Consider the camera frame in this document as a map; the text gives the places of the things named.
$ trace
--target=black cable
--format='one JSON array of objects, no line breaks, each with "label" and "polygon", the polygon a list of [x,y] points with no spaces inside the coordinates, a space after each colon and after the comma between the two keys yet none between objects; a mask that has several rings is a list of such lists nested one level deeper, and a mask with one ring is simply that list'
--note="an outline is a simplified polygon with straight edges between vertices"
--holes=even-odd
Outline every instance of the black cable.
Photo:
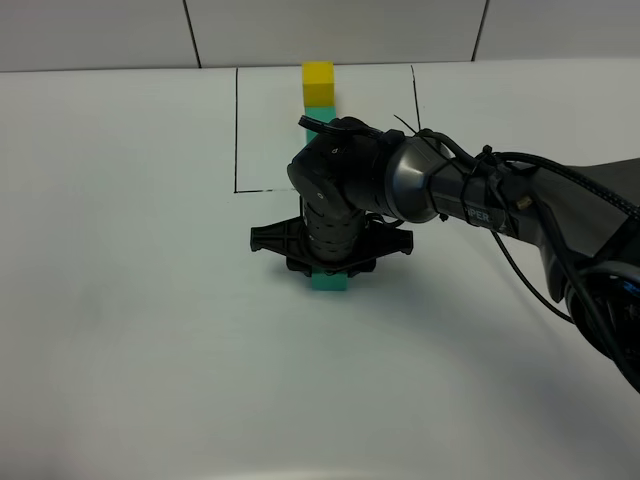
[{"label": "black cable", "polygon": [[478,158],[476,159],[476,164],[473,166],[470,173],[468,173],[467,175],[464,175],[462,172],[460,172],[460,175],[462,175],[462,188],[460,189],[460,196],[459,196],[460,205],[462,206],[462,213],[464,213],[464,221],[467,222],[469,225],[473,225],[473,224],[469,219],[469,209],[467,208],[467,202],[464,199],[464,194],[467,192],[469,181],[476,174],[476,170],[478,169],[478,166],[482,163],[482,161],[483,161],[482,157],[478,156]]},{"label": "black cable", "polygon": [[560,232],[553,215],[547,210],[547,206],[540,200],[540,197],[538,197],[534,191],[531,191],[529,195],[534,200],[534,206],[538,212],[540,225],[542,226],[556,258],[558,259],[558,263],[585,309],[587,323],[591,330],[599,337],[599,340],[602,342],[609,358],[613,360],[631,386],[640,393],[640,377],[631,365],[629,365],[629,362],[624,356],[624,352],[615,338],[615,334],[611,328],[611,323],[604,319],[600,312],[600,308],[587,290],[582,277],[573,266],[573,263],[569,258],[569,250],[564,243],[562,233]]},{"label": "black cable", "polygon": [[511,265],[511,268],[513,268],[513,271],[516,272],[516,275],[518,275],[518,278],[520,280],[522,280],[522,283],[524,283],[525,287],[527,287],[529,289],[529,291],[533,294],[533,296],[536,297],[538,300],[540,300],[540,302],[545,307],[547,307],[549,310],[551,310],[553,313],[555,313],[558,317],[560,317],[561,319],[563,319],[566,322],[569,322],[569,323],[573,324],[573,320],[571,320],[571,317],[569,315],[567,315],[566,313],[561,312],[556,307],[554,307],[551,304],[551,302],[549,302],[546,298],[544,298],[542,296],[542,294],[540,292],[538,292],[538,290],[536,290],[536,287],[534,287],[531,284],[531,282],[529,280],[527,280],[527,277],[524,275],[524,273],[522,273],[522,270],[520,270],[520,268],[518,268],[518,265],[516,264],[515,260],[511,256],[511,254],[509,253],[509,250],[507,250],[507,247],[503,243],[503,241],[500,238],[500,236],[496,232],[491,232],[491,235],[493,235],[493,238],[495,239],[496,243],[498,244],[498,247],[500,247],[500,250],[502,250],[502,253],[504,254],[505,258],[507,259],[507,262],[509,262],[509,265]]},{"label": "black cable", "polygon": [[613,328],[617,328],[618,325],[618,321],[616,319],[616,312],[613,309],[613,305],[611,305],[611,302],[607,302],[607,310],[609,311],[609,318],[611,318],[611,324],[613,325]]},{"label": "black cable", "polygon": [[394,220],[393,222],[387,222],[382,215],[379,213],[368,213],[367,220],[371,222],[381,223],[385,227],[388,228],[398,228],[400,225],[404,223],[403,220]]},{"label": "black cable", "polygon": [[604,185],[565,165],[554,162],[553,160],[549,160],[548,158],[539,157],[537,155],[531,155],[528,153],[502,152],[496,155],[505,161],[529,163],[531,165],[536,165],[540,168],[544,168],[545,170],[549,170],[556,175],[560,175],[561,177],[564,177],[567,180],[571,180],[572,182],[580,185],[582,188],[600,197],[601,199],[613,205],[618,210],[629,215],[633,219],[640,220],[640,209],[638,209],[636,205],[634,205],[624,197],[621,197],[613,190],[608,189]]},{"label": "black cable", "polygon": [[462,170],[460,170],[460,167],[458,167],[458,166],[453,162],[453,160],[451,160],[449,157],[447,157],[446,155],[444,155],[444,154],[440,151],[440,147],[439,147],[439,145],[440,145],[440,143],[441,143],[441,142],[440,142],[439,140],[436,140],[436,143],[438,144],[438,147],[436,147],[436,146],[434,146],[434,145],[431,145],[431,143],[429,143],[429,141],[428,141],[425,137],[418,135],[418,132],[416,132],[416,131],[411,127],[411,125],[409,125],[407,122],[405,122],[403,119],[401,119],[401,118],[400,118],[399,116],[397,116],[397,115],[394,115],[394,117],[396,117],[398,120],[400,120],[402,123],[404,123],[404,126],[405,126],[405,127],[407,127],[409,130],[411,130],[411,131],[413,132],[413,134],[414,134],[416,137],[421,138],[421,139],[422,139],[422,141],[424,141],[424,143],[426,143],[426,144],[427,144],[427,146],[428,146],[431,150],[433,150],[433,151],[436,153],[436,155],[439,155],[439,156],[440,156],[440,158],[444,159],[444,161],[445,161],[445,162],[447,162],[449,165],[451,165],[453,168],[455,168],[455,169],[458,171],[458,173],[459,173],[462,177],[464,177],[465,173],[464,173]]},{"label": "black cable", "polygon": [[475,166],[476,159],[472,155],[469,155],[460,145],[458,145],[444,133],[434,132],[433,130],[425,128],[423,130],[420,130],[417,135],[420,137],[433,138],[434,140],[442,142],[444,146],[447,147],[458,160],[466,163],[467,167],[473,168]]}]

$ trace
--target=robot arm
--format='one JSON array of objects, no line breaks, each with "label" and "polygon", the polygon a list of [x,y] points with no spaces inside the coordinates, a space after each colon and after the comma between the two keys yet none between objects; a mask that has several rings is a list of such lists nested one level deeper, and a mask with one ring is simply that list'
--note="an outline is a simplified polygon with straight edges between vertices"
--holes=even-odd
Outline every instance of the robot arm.
[{"label": "robot arm", "polygon": [[472,157],[443,134],[407,138],[350,117],[300,124],[319,134],[287,169],[301,216],[252,229],[252,250],[305,274],[353,276],[411,253],[399,223],[436,217],[536,245],[551,298],[565,299],[579,331],[640,391],[640,159],[566,167],[490,147]]}]

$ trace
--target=white table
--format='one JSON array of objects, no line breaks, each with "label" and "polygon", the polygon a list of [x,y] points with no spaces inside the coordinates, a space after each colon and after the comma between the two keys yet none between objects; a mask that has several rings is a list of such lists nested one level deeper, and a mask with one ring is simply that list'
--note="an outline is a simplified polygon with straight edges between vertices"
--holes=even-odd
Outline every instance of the white table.
[{"label": "white table", "polygon": [[[471,151],[640,151],[636,62],[415,69],[422,125]],[[250,253],[251,226],[297,211],[292,191],[233,193],[288,188],[302,107],[279,79],[297,76],[240,70],[237,171],[235,70],[0,76],[5,476],[637,477],[640,396],[487,232],[417,227],[413,255],[346,293]],[[341,115],[416,121],[409,66],[336,78]],[[537,252],[515,250],[544,290]]]}]

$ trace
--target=stacked blocks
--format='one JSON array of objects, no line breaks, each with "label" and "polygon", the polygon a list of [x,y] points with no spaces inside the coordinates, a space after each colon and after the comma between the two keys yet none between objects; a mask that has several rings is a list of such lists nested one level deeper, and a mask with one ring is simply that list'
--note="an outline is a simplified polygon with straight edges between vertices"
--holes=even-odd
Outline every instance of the stacked blocks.
[{"label": "stacked blocks", "polygon": [[[302,93],[305,115],[329,123],[336,118],[333,63],[307,62],[302,64]],[[307,130],[307,143],[316,136]],[[324,291],[347,289],[347,274],[328,275],[314,268],[311,273],[311,288]]]}]

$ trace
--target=teal block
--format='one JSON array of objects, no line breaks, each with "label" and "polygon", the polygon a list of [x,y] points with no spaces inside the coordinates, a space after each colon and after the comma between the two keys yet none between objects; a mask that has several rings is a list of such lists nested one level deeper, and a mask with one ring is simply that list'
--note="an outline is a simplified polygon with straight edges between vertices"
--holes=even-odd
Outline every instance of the teal block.
[{"label": "teal block", "polygon": [[[329,123],[336,118],[336,107],[306,107],[304,113],[307,117],[315,118],[321,122]],[[307,130],[307,143],[317,134]],[[347,289],[349,277],[346,273],[326,274],[323,270],[314,268],[311,273],[311,288],[325,292],[343,292]]]},{"label": "teal block", "polygon": [[[305,107],[304,114],[321,122],[329,123],[336,118],[336,107]],[[307,143],[316,136],[316,132],[307,130]]]},{"label": "teal block", "polygon": [[347,289],[348,280],[346,273],[327,275],[324,271],[314,268],[311,273],[311,288],[325,292],[343,292]]}]

